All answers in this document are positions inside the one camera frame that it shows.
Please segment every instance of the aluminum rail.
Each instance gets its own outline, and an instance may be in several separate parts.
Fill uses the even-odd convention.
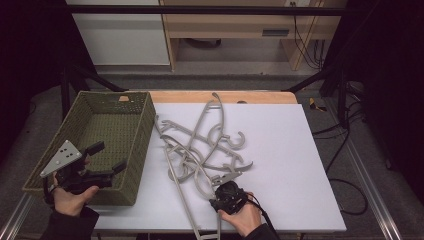
[[[296,15],[345,16],[365,14],[365,9],[262,6],[186,6],[186,5],[44,5],[47,10],[90,14],[212,14],[212,15]]]
[[[28,193],[24,193],[22,195],[21,200],[12,213],[12,216],[10,216],[9,220],[1,229],[0,240],[15,239],[33,203],[34,197],[30,196]]]
[[[325,104],[330,111],[330,115],[333,117],[335,122],[338,122],[336,114],[336,106],[333,100],[328,100],[324,98]],[[374,215],[380,225],[381,231],[383,232],[387,240],[401,240],[402,236],[393,221],[392,216],[390,215],[389,210],[387,209],[386,204],[384,203],[383,198],[381,197],[377,186],[374,181],[371,179],[370,174],[368,173],[361,156],[355,148],[351,139],[346,141],[347,150],[351,156],[352,167],[355,170],[356,176],[358,177],[359,182],[361,183],[364,194],[367,197],[369,205],[371,206]]]

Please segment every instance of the black cable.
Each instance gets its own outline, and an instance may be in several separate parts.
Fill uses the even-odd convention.
[[[308,66],[309,67],[311,67],[311,68],[313,68],[313,69],[321,69],[320,67],[319,67],[319,65],[317,64],[317,62],[315,62],[315,61],[313,61],[312,60],[312,58],[311,58],[311,56],[309,55],[309,52],[308,52],[308,49],[307,49],[307,47],[306,47],[306,44],[305,44],[305,42],[303,41],[303,39],[302,39],[302,36],[300,35],[300,33],[299,33],[299,30],[298,30],[298,28],[297,28],[297,20],[296,20],[296,15],[293,15],[293,20],[294,20],[294,42],[295,42],[295,44],[296,44],[296,46],[297,46],[297,48],[299,49],[299,51],[300,51],[300,53],[302,54],[302,56],[303,56],[303,58],[305,59],[305,61],[306,61],[306,63],[308,64]],[[313,63],[313,65],[315,65],[315,67],[313,67],[313,66],[311,66],[310,64],[309,64],[309,62],[308,62],[308,59],[306,58],[306,56],[305,56],[305,54],[303,53],[303,51],[302,51],[302,49],[299,47],[299,45],[297,44],[297,36],[296,35],[299,35],[299,40],[301,41],[301,43],[302,43],[302,45],[303,45],[303,49],[305,49],[305,52],[306,52],[306,56],[308,56],[308,58],[309,58],[309,61],[311,61],[312,63]]]
[[[320,49],[320,54],[319,57],[317,56],[317,51],[318,51],[318,43],[320,40],[315,40],[315,44],[314,44],[314,61],[315,63],[318,65],[318,68],[321,70],[323,65],[324,65],[324,60],[323,60],[323,56],[324,56],[324,45],[325,45],[325,40],[321,41],[321,49]]]
[[[354,102],[354,103],[350,104],[349,107],[347,108],[347,112],[350,111],[350,109],[352,108],[352,106],[354,106],[355,104],[360,104],[360,103],[361,103],[361,101],[357,101],[357,102]],[[349,121],[351,118],[356,117],[358,114],[362,113],[362,111],[363,111],[362,109],[357,110],[352,115],[346,117],[346,121]],[[319,130],[317,132],[313,132],[312,135],[315,136],[315,135],[319,135],[319,134],[322,134],[322,133],[325,133],[325,132],[332,131],[332,130],[340,127],[341,125],[342,125],[341,123],[337,123],[337,124],[335,124],[335,125],[333,125],[331,127],[328,127],[326,129]]]
[[[319,137],[319,138],[314,137],[314,139],[316,139],[316,140],[333,139],[333,138],[337,138],[338,136],[344,135],[345,133],[347,133],[347,131],[344,131],[342,133],[339,133],[339,134],[336,134],[336,135],[333,135],[333,136],[330,136],[330,137]]]
[[[342,151],[343,146],[346,144],[347,139],[349,138],[350,135],[350,130],[347,130],[347,134],[345,139],[343,140],[342,144],[340,145],[339,149],[337,149],[336,153],[334,154],[333,158],[331,159],[330,163],[327,165],[327,167],[325,168],[325,174],[328,175],[328,172],[330,171],[331,166],[333,165],[333,163],[336,161],[337,156],[339,155],[339,153]]]
[[[308,64],[308,66],[309,66],[310,68],[318,69],[318,68],[317,68],[317,66],[316,66],[316,63],[314,63],[315,67],[314,67],[314,66],[311,66],[311,64],[309,64],[308,59],[306,58],[306,56],[305,56],[305,54],[303,53],[302,49],[299,47],[299,44],[297,43],[297,36],[296,36],[297,34],[299,34],[300,41],[301,41],[301,42],[302,42],[302,44],[303,44],[303,47],[304,47],[304,49],[305,49],[306,54],[308,55],[308,57],[309,57],[310,61],[312,61],[311,57],[309,56],[308,49],[306,48],[306,46],[305,46],[305,44],[304,44],[304,42],[303,42],[302,36],[300,36],[300,33],[299,33],[299,31],[297,30],[296,15],[294,15],[294,16],[293,16],[293,19],[294,19],[294,43],[296,44],[296,47],[297,47],[297,49],[299,49],[300,54],[302,54],[303,58],[305,59],[306,64]]]
[[[324,56],[324,47],[325,47],[325,40],[322,40],[321,41],[321,53],[319,55],[319,63],[320,63],[319,69],[320,70],[324,66],[324,59],[323,59],[323,56]]]
[[[364,214],[368,210],[368,200],[367,200],[367,197],[365,196],[365,193],[362,191],[361,188],[359,188],[355,184],[353,184],[351,182],[348,182],[346,180],[343,180],[343,179],[329,178],[328,180],[330,182],[342,182],[342,183],[345,183],[345,184],[347,184],[347,185],[355,188],[361,194],[362,198],[364,199],[364,208],[361,211],[359,211],[359,212],[350,212],[350,211],[346,211],[344,209],[341,209],[340,212],[346,213],[346,214],[349,214],[349,215],[359,216],[359,215]]]
[[[247,201],[251,204],[253,204],[255,207],[257,207],[261,213],[262,216],[264,216],[266,223],[268,224],[269,228],[271,229],[271,231],[275,234],[275,236],[277,236],[277,238],[279,238],[277,231],[275,230],[274,226],[272,225],[271,219],[269,218],[268,214],[266,213],[266,211],[261,207],[261,204],[259,203],[258,199],[253,196],[253,194],[250,194],[248,192],[246,192],[247,195],[253,197],[253,199],[255,199],[256,202],[247,199]]]
[[[337,156],[339,155],[339,153],[340,153],[340,152],[341,152],[341,150],[343,149],[343,146],[346,144],[346,142],[347,142],[347,140],[348,140],[348,138],[349,138],[349,135],[350,135],[350,123],[351,123],[351,122],[350,122],[350,119],[351,119],[352,117],[356,116],[357,114],[359,114],[359,113],[361,113],[361,112],[362,112],[362,109],[359,109],[359,110],[358,110],[358,111],[356,111],[354,114],[352,114],[351,116],[349,116],[350,109],[351,109],[354,105],[356,105],[356,104],[360,104],[360,103],[361,103],[361,101],[354,102],[354,103],[350,104],[350,105],[349,105],[349,107],[347,108],[347,111],[346,111],[346,113],[345,113],[345,114],[346,114],[345,119],[346,119],[346,131],[347,131],[347,134],[346,134],[345,139],[343,140],[342,144],[341,144],[341,145],[340,145],[340,147],[337,149],[336,153],[334,154],[333,158],[331,159],[330,163],[329,163],[329,164],[327,165],[327,167],[325,168],[325,174],[326,174],[326,175],[328,175],[328,172],[330,171],[331,166],[332,166],[332,165],[333,165],[333,163],[335,162],[335,160],[336,160]],[[329,178],[328,180],[329,180],[329,181],[335,181],[335,182],[342,182],[342,183],[348,184],[349,186],[352,186],[353,188],[355,188],[355,189],[356,189],[356,190],[357,190],[357,191],[361,194],[362,198],[364,199],[365,205],[364,205],[364,208],[363,208],[361,211],[359,211],[359,212],[351,212],[351,211],[346,211],[346,210],[344,210],[344,209],[341,209],[341,210],[340,210],[340,212],[345,213],[345,214],[349,214],[349,215],[359,216],[359,215],[364,214],[364,213],[368,210],[368,200],[367,200],[367,198],[366,198],[366,196],[365,196],[365,194],[364,194],[364,192],[362,191],[362,189],[361,189],[361,188],[359,188],[359,187],[358,187],[358,186],[356,186],[355,184],[353,184],[353,183],[351,183],[351,182],[349,182],[349,181],[343,180],[343,179],[338,179],[338,178]]]

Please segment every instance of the black sleeve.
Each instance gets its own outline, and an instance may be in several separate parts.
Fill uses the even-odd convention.
[[[54,211],[40,240],[90,240],[98,219],[99,214],[87,207],[82,209],[80,217],[71,217]]]
[[[269,226],[264,223],[246,236],[245,240],[278,240],[279,238],[271,231]]]

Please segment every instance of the black pole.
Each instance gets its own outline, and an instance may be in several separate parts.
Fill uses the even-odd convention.
[[[364,10],[315,7],[260,6],[156,6],[156,5],[46,5],[53,11],[90,14],[212,14],[212,15],[296,15],[345,16],[363,14]]]

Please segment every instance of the white table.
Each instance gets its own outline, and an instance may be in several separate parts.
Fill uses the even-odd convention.
[[[204,103],[155,103],[160,120],[172,120],[190,129],[194,129],[203,107]],[[237,139],[237,132],[242,131],[246,143],[237,153],[245,162],[253,161],[253,167],[235,181],[254,192],[277,231],[346,230],[301,105],[224,104],[224,110],[224,132]],[[210,111],[204,126],[218,123],[219,116],[217,110]],[[167,133],[180,135],[172,130]],[[177,188],[168,177],[163,146],[154,129],[136,204],[93,206],[101,216],[96,230],[192,232]],[[215,230],[216,213],[198,193],[193,178],[181,186],[199,229]],[[225,222],[222,227],[235,231]]]

